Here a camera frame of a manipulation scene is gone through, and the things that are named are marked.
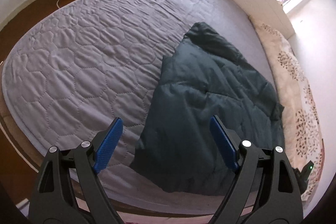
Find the floral cream duvet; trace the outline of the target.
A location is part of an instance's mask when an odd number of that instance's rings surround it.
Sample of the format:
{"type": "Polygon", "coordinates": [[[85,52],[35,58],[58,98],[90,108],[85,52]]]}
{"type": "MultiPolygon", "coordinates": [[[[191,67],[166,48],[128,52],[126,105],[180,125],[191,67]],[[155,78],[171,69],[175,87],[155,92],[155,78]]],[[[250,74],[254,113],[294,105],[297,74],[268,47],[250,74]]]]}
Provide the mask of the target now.
{"type": "Polygon", "coordinates": [[[309,161],[314,164],[307,190],[301,195],[303,203],[308,204],[317,190],[325,161],[323,137],[309,81],[281,32],[257,19],[249,19],[266,53],[284,108],[282,126],[286,155],[291,166],[299,170],[309,161]]]}

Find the dark teal puffer jacket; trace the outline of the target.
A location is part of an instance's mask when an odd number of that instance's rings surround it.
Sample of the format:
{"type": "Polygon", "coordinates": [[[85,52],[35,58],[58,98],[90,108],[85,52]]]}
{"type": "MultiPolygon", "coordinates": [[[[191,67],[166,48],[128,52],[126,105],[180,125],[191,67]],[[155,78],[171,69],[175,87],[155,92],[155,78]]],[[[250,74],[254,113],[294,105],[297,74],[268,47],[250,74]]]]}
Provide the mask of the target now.
{"type": "Polygon", "coordinates": [[[224,195],[233,179],[210,133],[224,126],[260,148],[284,145],[283,107],[272,84],[204,22],[163,58],[131,168],[165,192],[224,195]]]}

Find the grey quilted bed cover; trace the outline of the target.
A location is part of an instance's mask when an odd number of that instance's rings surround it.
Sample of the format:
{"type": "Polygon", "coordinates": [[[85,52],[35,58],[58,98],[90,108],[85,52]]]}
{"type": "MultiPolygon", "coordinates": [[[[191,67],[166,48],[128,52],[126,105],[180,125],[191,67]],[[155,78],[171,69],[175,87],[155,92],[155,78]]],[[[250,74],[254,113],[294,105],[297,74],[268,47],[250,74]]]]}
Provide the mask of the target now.
{"type": "Polygon", "coordinates": [[[206,22],[268,81],[272,73],[246,13],[232,0],[77,0],[31,28],[2,67],[13,119],[7,131],[36,167],[47,149],[77,146],[115,117],[123,135],[100,180],[109,198],[156,211],[198,214],[217,197],[166,193],[130,168],[164,56],[206,22]]]}

